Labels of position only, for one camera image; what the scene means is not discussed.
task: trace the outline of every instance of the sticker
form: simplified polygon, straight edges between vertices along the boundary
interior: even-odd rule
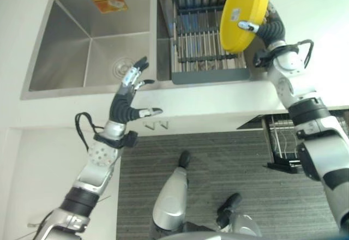
[[[125,0],[92,0],[94,4],[98,7],[99,11],[102,14],[117,12],[117,11],[126,11],[127,5]]]
[[[240,8],[234,8],[233,12],[231,12],[231,21],[238,21],[240,16]]]

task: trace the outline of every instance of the sink drain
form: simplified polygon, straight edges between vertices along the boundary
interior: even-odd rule
[[[127,71],[135,64],[135,62],[128,57],[123,57],[117,60],[112,69],[113,69],[113,75],[118,78],[122,79]]]

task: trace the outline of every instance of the yellow plate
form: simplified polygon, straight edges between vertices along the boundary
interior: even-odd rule
[[[220,21],[220,41],[231,53],[244,51],[255,37],[255,33],[238,27],[241,20],[261,25],[269,0],[226,0]]]

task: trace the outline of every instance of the gray carpet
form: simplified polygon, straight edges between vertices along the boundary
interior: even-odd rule
[[[141,137],[121,161],[117,239],[147,239],[152,208],[182,150],[188,168],[186,219],[217,229],[216,209],[234,192],[240,210],[271,239],[309,239],[336,234],[320,183],[303,174],[263,167],[269,154],[262,131]]]

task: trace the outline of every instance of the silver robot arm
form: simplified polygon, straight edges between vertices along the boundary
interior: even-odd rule
[[[287,45],[285,29],[273,6],[268,6],[267,23],[254,25],[239,22],[241,29],[256,33],[267,50],[257,52],[255,66],[264,66],[268,79],[295,125],[302,140],[297,150],[305,174],[321,181],[333,217],[340,229],[349,233],[349,139],[337,119],[330,115],[316,92],[305,62],[298,55],[298,45]]]
[[[35,240],[73,240],[80,239],[76,233],[84,232],[89,215],[97,204],[113,175],[116,160],[122,155],[123,147],[135,146],[137,133],[130,131],[125,134],[126,124],[141,117],[162,113],[161,109],[134,109],[131,102],[135,92],[143,85],[153,83],[144,80],[136,83],[142,71],[149,66],[147,58],[139,60],[129,69],[116,93],[111,107],[109,120],[104,130],[95,133],[94,144],[88,148],[88,161],[80,172],[73,187],[65,196],[59,208],[52,211],[38,228]]]

